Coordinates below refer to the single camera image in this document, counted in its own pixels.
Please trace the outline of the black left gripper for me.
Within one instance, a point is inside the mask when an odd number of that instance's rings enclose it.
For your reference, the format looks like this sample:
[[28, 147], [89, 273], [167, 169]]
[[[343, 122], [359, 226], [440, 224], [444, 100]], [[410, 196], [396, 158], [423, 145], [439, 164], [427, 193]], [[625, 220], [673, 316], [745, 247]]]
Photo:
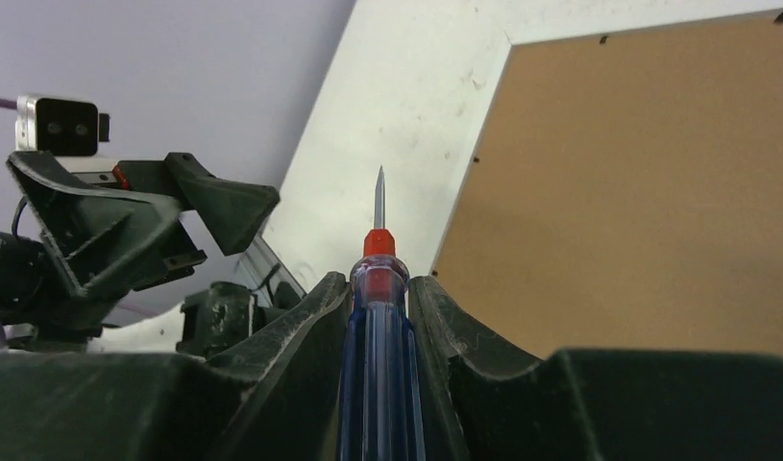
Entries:
[[280, 202], [271, 185], [215, 177], [189, 153], [72, 173], [47, 152], [7, 166], [37, 238], [0, 231], [0, 350], [82, 345], [132, 292], [192, 276], [206, 253], [181, 222], [196, 210], [223, 255], [245, 252]]

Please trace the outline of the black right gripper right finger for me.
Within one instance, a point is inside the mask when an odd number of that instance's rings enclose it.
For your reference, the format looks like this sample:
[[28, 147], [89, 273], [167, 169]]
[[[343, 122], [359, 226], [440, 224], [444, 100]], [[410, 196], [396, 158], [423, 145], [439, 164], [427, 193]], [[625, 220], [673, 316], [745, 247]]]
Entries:
[[433, 278], [409, 288], [429, 460], [783, 460], [783, 358], [562, 349], [541, 359]]

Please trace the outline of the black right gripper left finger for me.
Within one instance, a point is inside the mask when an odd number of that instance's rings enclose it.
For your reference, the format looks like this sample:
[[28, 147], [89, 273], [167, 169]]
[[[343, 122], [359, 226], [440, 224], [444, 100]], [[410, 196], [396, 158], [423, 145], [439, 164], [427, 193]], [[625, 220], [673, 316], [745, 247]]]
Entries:
[[328, 273], [206, 362], [0, 352], [0, 460], [331, 460], [350, 294]]

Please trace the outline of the blue red screwdriver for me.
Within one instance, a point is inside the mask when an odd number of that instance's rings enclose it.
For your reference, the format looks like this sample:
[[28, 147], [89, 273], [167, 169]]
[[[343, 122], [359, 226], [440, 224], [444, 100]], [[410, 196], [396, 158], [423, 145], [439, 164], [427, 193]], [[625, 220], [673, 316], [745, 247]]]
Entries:
[[374, 222], [350, 274], [352, 312], [344, 339], [336, 457], [423, 460], [423, 411], [414, 329], [407, 317], [409, 273], [385, 226], [378, 173]]

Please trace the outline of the white picture frame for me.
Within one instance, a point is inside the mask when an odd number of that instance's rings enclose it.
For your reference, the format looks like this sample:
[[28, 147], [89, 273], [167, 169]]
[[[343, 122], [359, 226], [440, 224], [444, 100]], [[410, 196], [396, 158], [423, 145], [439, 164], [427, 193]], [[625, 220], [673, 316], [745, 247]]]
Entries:
[[783, 1], [626, 1], [519, 33], [434, 272], [657, 276], [783, 256]]

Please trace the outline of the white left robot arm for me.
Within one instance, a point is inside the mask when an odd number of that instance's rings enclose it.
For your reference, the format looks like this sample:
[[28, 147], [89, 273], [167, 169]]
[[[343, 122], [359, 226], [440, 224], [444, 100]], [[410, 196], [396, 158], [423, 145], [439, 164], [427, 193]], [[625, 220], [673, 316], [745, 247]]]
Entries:
[[216, 281], [163, 314], [124, 328], [123, 299], [191, 276], [206, 254], [182, 214], [193, 211], [224, 255], [245, 252], [279, 202], [267, 185], [220, 179], [189, 153], [121, 160], [71, 172], [48, 152], [12, 153], [7, 166], [38, 220], [38, 239], [0, 231], [0, 351], [176, 351], [209, 357], [279, 311], [252, 288]]

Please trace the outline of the brown frame backing board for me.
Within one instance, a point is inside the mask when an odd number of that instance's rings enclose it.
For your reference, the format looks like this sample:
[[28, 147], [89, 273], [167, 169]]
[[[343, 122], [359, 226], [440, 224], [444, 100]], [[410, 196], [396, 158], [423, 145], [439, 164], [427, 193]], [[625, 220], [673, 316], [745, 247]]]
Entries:
[[540, 356], [783, 356], [783, 12], [515, 46], [432, 273]]

